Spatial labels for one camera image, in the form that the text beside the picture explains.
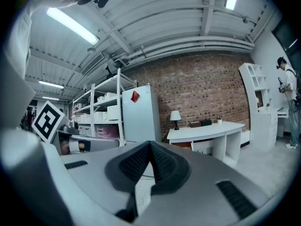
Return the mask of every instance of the jeans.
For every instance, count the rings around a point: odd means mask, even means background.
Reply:
[[[294,100],[290,101],[289,120],[291,128],[290,144],[296,146],[301,128],[301,108],[296,107]]]

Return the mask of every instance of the brick wall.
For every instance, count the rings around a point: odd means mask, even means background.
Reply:
[[[247,95],[238,68],[253,63],[247,54],[181,55],[155,60],[123,73],[139,86],[151,85],[158,95],[161,135],[167,135],[174,124],[169,120],[179,110],[179,127],[192,121],[218,115],[225,121],[239,122],[250,128]]]

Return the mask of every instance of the black hair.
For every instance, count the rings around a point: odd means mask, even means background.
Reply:
[[[279,57],[277,59],[277,64],[280,66],[281,63],[287,64],[287,61],[283,57]]]

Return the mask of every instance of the white shoe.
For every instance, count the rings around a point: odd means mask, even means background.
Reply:
[[[298,144],[296,144],[295,146],[291,146],[291,144],[287,143],[285,145],[286,148],[289,148],[289,149],[296,149],[296,147],[298,146]]]

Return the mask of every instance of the red sticker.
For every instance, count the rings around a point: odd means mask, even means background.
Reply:
[[[139,97],[139,94],[138,94],[136,91],[133,91],[131,100],[132,100],[134,103],[136,103],[138,97]]]

